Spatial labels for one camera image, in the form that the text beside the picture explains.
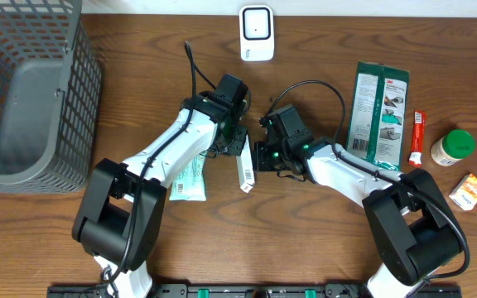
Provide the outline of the orange red stick sachet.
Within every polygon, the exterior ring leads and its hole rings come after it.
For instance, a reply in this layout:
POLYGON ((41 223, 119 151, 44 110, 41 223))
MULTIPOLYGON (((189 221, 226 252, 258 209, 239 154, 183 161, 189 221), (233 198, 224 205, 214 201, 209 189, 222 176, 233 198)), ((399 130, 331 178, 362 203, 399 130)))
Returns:
POLYGON ((422 152, 424 147, 424 133, 426 124, 426 114, 421 110, 414 111, 414 124, 412 130, 411 152, 408 163, 411 166, 420 167, 422 165, 422 152))

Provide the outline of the green lid jar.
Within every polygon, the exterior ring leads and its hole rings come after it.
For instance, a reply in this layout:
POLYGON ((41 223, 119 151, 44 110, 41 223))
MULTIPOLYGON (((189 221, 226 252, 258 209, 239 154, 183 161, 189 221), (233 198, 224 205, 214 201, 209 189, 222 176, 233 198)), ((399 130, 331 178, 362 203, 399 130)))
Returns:
POLYGON ((431 146, 431 158, 440 166, 452 166, 475 150, 474 137, 463 129, 448 132, 431 146))

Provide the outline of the light teal wipes packet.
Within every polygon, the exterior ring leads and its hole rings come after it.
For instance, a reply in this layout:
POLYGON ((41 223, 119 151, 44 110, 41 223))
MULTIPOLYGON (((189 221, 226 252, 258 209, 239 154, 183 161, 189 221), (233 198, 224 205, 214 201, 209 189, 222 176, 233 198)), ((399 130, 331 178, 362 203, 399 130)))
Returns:
POLYGON ((170 201, 206 201, 204 165, 205 156, 202 155, 187 164, 172 183, 170 201))

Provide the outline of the orange small box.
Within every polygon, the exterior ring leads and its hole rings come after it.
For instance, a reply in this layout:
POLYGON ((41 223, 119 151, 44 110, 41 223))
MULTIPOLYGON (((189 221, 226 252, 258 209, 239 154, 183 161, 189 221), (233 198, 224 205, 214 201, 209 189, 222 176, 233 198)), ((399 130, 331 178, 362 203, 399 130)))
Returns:
POLYGON ((472 210, 477 204, 477 177, 466 175, 451 191, 449 198, 464 211, 472 210))

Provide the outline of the white green carton box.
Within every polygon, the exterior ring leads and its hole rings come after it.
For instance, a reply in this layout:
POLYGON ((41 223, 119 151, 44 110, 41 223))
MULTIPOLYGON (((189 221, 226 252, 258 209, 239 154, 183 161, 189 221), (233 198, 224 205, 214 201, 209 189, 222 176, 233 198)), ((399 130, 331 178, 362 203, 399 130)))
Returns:
POLYGON ((253 160, 248 136, 246 136, 243 150, 241 151, 240 156, 236 158, 236 160, 240 189, 243 192, 248 193, 255 186, 253 160))

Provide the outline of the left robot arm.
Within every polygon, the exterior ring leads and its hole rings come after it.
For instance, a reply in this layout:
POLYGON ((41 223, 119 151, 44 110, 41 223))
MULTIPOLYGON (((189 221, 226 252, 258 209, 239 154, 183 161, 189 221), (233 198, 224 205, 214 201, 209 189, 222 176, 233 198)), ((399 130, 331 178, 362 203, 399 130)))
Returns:
POLYGON ((240 188, 254 184, 246 127, 248 86, 230 74, 213 91, 196 93, 150 146, 121 163, 104 158, 93 169, 72 237, 101 266, 97 286, 69 288, 64 297, 145 297, 152 288, 146 260, 161 227, 166 192, 205 151, 236 156, 240 188))

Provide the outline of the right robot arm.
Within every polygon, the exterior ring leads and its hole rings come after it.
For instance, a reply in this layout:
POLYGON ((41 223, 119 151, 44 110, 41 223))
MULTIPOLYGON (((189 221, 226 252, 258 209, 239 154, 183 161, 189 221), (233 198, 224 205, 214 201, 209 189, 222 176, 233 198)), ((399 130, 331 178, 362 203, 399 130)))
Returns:
POLYGON ((292 105, 259 120, 254 169, 336 190, 364 209, 382 264, 365 288, 370 297, 411 297, 459 254, 466 237, 430 173, 382 169, 335 140, 316 138, 292 105))

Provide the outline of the green white package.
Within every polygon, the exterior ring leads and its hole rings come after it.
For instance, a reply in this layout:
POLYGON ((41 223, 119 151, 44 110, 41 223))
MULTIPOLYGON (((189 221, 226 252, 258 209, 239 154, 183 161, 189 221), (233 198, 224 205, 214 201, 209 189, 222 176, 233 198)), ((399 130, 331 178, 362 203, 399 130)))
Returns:
POLYGON ((346 149, 382 168, 400 171, 410 73, 360 61, 346 149))

